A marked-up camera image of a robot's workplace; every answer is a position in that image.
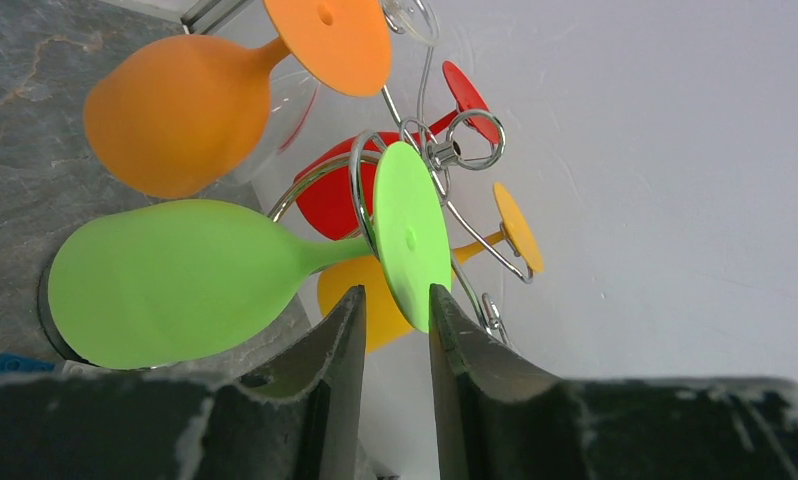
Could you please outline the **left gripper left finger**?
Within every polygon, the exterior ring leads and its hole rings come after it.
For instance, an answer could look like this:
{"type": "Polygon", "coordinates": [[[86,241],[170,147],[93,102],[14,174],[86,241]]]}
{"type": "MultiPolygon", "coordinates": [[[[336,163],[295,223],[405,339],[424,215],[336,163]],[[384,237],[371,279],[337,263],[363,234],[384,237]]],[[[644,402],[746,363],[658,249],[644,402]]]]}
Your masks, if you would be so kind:
{"type": "Polygon", "coordinates": [[[0,479],[351,479],[363,287],[264,364],[0,375],[0,479]]]}

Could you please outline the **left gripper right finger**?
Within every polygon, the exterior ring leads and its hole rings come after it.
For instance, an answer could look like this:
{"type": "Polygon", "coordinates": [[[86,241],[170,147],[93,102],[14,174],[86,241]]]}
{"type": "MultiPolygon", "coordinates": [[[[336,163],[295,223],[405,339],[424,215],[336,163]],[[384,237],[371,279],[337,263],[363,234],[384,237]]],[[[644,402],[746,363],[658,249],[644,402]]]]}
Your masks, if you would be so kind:
{"type": "Polygon", "coordinates": [[[444,479],[798,479],[798,383],[567,379],[490,337],[440,285],[429,351],[444,479]]]}

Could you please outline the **green wine glass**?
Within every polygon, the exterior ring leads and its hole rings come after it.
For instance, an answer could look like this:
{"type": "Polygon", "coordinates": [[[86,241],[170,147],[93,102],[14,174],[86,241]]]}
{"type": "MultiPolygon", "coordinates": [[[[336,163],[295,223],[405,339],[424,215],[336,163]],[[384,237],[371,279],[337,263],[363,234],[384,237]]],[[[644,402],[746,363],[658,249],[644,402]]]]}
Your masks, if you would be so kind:
{"type": "Polygon", "coordinates": [[[372,254],[406,321],[427,332],[429,289],[451,282],[450,249],[429,171],[405,142],[378,162],[370,236],[313,242],[212,199],[106,215],[60,246],[42,277],[38,312],[66,356],[112,370],[164,366],[242,344],[308,276],[372,254]]]}

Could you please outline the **orange wine glass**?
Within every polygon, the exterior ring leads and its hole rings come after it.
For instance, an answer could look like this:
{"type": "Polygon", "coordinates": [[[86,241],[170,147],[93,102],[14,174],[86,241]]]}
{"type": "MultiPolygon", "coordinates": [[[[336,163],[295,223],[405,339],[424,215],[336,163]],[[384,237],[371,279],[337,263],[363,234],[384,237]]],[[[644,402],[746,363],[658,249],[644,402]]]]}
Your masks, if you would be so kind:
{"type": "Polygon", "coordinates": [[[277,35],[261,47],[170,36],[131,54],[90,90],[85,136],[117,180],[176,199],[228,174],[260,141],[270,75],[287,57],[347,96],[373,96],[386,83],[391,43],[379,2],[268,1],[264,8],[277,35]]]}

